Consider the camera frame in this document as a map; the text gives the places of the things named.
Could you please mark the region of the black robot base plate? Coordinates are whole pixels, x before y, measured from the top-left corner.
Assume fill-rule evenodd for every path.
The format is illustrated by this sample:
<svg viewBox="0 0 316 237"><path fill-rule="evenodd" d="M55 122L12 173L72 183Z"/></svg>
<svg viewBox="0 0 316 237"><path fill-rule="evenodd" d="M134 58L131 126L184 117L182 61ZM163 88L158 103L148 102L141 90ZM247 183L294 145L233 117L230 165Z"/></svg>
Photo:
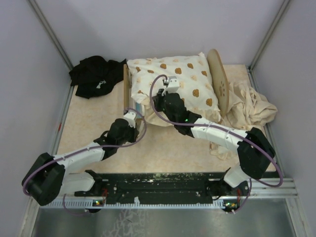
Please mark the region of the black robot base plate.
<svg viewBox="0 0 316 237"><path fill-rule="evenodd" d="M220 173L113 173L98 174L100 179L90 191L75 192L76 197L104 197L110 203L141 200L188 201L218 200L247 195L248 183L232 188Z"/></svg>

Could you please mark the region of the wooden pet bed frame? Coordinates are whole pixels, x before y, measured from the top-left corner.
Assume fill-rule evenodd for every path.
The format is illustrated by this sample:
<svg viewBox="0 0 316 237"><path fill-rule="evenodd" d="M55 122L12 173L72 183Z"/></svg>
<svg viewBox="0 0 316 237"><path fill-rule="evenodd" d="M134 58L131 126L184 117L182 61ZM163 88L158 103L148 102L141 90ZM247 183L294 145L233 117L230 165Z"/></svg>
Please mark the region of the wooden pet bed frame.
<svg viewBox="0 0 316 237"><path fill-rule="evenodd" d="M163 88L159 75L176 76L180 82L177 90L185 107L202 117L221 123L229 105L229 83L217 50L207 55L173 56L163 58L130 59L123 67L123 105L133 107L133 101L145 108L147 123L161 127L170 126L161 120L150 105L149 93Z"/></svg>

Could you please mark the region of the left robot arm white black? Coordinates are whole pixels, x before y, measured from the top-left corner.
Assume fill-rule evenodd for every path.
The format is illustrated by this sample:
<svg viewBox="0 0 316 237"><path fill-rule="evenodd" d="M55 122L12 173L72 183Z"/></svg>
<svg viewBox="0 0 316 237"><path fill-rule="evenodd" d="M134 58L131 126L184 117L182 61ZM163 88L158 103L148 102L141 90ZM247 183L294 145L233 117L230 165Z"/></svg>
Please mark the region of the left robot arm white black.
<svg viewBox="0 0 316 237"><path fill-rule="evenodd" d="M110 129L86 147L61 155L43 153L38 156L22 180L24 194L40 206L53 202L58 196L75 192L99 195L103 184L92 171L79 173L86 165L114 155L119 148L134 145L139 135L134 118L118 118Z"/></svg>

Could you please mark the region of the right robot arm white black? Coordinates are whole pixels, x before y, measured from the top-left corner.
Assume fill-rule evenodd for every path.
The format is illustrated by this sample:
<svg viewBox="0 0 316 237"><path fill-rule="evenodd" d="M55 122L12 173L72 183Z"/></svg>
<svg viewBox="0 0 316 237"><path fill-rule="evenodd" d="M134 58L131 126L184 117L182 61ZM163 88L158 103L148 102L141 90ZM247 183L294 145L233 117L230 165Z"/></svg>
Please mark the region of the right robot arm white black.
<svg viewBox="0 0 316 237"><path fill-rule="evenodd" d="M260 180L270 164L275 165L275 151L263 132L229 128L189 111L178 93L160 90L150 97L156 115L172 124L182 135L203 139L235 152L239 163L230 168L221 182L221 191L230 196L248 179Z"/></svg>

